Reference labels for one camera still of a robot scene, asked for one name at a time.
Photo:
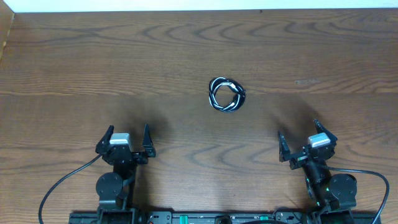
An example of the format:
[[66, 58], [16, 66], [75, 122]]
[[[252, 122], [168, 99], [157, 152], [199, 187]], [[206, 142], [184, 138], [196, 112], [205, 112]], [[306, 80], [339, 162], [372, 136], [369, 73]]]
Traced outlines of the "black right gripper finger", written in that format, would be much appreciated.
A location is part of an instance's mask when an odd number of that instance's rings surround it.
[[279, 131], [278, 132], [278, 139], [279, 139], [279, 161], [285, 162], [290, 160], [290, 149], [285, 140], [284, 135]]
[[331, 140], [331, 141], [336, 141], [336, 136], [334, 134], [332, 134], [331, 132], [329, 132], [329, 130], [327, 130], [326, 127], [324, 127], [321, 122], [319, 122], [319, 120], [315, 119], [314, 120], [314, 124], [315, 124], [315, 128], [317, 130], [317, 133], [325, 133], [327, 135], [327, 137]]

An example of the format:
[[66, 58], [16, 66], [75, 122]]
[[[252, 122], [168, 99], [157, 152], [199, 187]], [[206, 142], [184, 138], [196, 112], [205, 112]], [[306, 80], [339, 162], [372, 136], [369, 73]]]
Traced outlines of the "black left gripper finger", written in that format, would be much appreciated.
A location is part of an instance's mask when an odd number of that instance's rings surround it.
[[111, 149], [110, 139], [114, 132], [114, 126], [110, 125], [104, 136], [99, 140], [96, 145], [95, 152], [97, 154], [105, 154]]
[[145, 124], [145, 126], [144, 126], [144, 137], [143, 137], [142, 146], [143, 146], [148, 157], [156, 156], [156, 150], [155, 150], [154, 144], [153, 144], [151, 136], [150, 136], [148, 124]]

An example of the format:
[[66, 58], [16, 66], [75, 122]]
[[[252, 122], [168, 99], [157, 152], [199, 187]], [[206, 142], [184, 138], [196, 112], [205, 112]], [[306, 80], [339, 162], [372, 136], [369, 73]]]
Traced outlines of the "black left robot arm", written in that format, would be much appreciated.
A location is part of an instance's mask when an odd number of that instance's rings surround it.
[[115, 133], [110, 125], [96, 145], [95, 152], [113, 167], [96, 183], [99, 196], [97, 224], [143, 224], [148, 222], [147, 212], [133, 205], [136, 172], [139, 165], [146, 165], [149, 158], [156, 156], [149, 126], [144, 126], [143, 150], [135, 152], [130, 134]]

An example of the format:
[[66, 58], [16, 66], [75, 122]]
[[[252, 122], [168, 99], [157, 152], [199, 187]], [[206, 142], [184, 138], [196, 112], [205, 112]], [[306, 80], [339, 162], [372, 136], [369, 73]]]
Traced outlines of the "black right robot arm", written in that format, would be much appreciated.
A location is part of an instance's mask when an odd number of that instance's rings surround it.
[[317, 203], [302, 217], [302, 223], [354, 223], [351, 209], [356, 206], [357, 180], [351, 174], [331, 174], [326, 160], [335, 154], [338, 138], [318, 120], [317, 134], [308, 137], [301, 150], [291, 153], [282, 133], [279, 138], [279, 160], [290, 168], [303, 169], [307, 192]]

